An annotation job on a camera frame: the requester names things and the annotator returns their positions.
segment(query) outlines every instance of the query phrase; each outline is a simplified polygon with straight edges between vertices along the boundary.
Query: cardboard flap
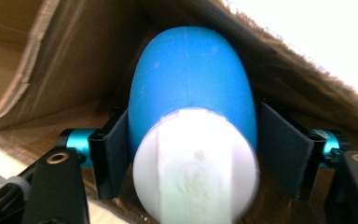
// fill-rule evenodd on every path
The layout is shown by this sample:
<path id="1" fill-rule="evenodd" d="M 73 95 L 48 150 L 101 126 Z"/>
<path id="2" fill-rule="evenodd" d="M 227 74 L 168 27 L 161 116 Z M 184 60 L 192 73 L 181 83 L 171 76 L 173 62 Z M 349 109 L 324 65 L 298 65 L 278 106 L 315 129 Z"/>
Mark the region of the cardboard flap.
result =
<path id="1" fill-rule="evenodd" d="M 147 31 L 134 1 L 45 1 L 0 104 L 0 129 L 112 95 Z"/>
<path id="2" fill-rule="evenodd" d="M 0 41 L 24 46 L 42 0 L 0 0 Z"/>
<path id="3" fill-rule="evenodd" d="M 231 42 L 256 96 L 358 131 L 354 90 L 218 0 L 46 1 L 0 104 L 0 129 L 104 96 L 127 101 L 145 43 L 161 30 L 190 24 Z"/>

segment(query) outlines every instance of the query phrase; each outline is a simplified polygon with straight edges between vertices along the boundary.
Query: screw hole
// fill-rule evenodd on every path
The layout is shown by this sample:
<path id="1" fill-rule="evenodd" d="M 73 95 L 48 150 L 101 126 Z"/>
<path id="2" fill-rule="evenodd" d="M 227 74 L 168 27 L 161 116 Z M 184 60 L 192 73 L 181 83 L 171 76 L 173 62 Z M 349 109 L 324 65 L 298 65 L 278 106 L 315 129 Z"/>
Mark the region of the screw hole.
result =
<path id="1" fill-rule="evenodd" d="M 69 155 L 66 152 L 59 152 L 56 154 L 51 155 L 48 157 L 47 162 L 48 164 L 57 164 L 63 161 L 66 161 L 68 159 Z"/>

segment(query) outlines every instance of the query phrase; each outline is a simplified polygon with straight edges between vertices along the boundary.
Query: cardboard box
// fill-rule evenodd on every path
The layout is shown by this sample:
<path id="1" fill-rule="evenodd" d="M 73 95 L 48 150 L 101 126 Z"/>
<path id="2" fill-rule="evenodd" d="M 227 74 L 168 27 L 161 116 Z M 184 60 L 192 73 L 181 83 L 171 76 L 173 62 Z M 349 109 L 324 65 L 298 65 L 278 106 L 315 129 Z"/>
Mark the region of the cardboard box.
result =
<path id="1" fill-rule="evenodd" d="M 358 94 L 226 1 L 1 0 L 0 97 L 7 90 L 0 100 L 0 151 L 28 165 L 62 130 L 101 128 L 109 108 L 128 101 L 145 45 L 180 25 L 210 27 L 234 46 L 256 102 L 268 98 L 293 108 L 308 127 L 339 129 L 358 149 Z M 243 222 L 324 220 L 331 173 L 320 174 L 310 203 L 294 203 L 262 161 L 261 170 L 260 191 Z M 84 180 L 94 201 L 90 172 Z M 129 222 L 154 222 L 137 201 L 131 174 L 120 198 L 98 204 Z"/>

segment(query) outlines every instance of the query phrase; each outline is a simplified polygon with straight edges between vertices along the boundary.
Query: blue egg-shaped object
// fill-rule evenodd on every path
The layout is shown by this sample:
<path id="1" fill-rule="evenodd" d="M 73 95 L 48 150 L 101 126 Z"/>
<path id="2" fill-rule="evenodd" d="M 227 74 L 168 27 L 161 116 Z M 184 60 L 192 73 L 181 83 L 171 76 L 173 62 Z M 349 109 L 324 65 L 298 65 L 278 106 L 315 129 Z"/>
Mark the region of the blue egg-shaped object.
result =
<path id="1" fill-rule="evenodd" d="M 135 70 L 129 102 L 132 159 L 160 118 L 191 107 L 225 117 L 256 148 L 254 100 L 234 48 L 207 28 L 172 28 L 146 46 Z"/>

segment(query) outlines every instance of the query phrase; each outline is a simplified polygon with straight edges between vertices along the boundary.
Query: blue plastic shell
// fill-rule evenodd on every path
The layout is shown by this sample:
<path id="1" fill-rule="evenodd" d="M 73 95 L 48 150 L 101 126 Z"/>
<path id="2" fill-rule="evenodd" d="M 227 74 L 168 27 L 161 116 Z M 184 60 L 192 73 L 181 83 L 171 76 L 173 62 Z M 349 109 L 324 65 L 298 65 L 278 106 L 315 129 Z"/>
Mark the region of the blue plastic shell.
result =
<path id="1" fill-rule="evenodd" d="M 226 117 L 256 148 L 255 107 L 246 72 L 225 38 L 201 27 L 167 30 L 143 52 L 131 86 L 131 157 L 161 117 L 189 107 Z"/>

